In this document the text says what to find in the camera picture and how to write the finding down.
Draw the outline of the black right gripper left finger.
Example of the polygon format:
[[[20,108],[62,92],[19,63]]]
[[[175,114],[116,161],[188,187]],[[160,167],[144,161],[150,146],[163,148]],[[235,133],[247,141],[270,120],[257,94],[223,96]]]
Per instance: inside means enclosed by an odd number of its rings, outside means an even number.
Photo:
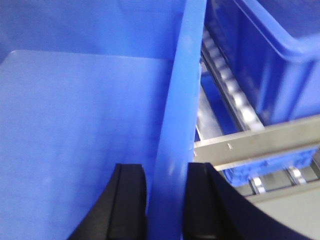
[[[116,164],[98,200],[69,240],[145,240],[147,182],[141,164]]]

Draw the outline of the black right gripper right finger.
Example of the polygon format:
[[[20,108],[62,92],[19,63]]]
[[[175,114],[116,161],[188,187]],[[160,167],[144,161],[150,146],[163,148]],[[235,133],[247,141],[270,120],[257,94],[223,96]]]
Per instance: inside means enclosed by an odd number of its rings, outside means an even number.
[[[210,163],[189,163],[185,240],[316,240],[318,184],[243,196]]]

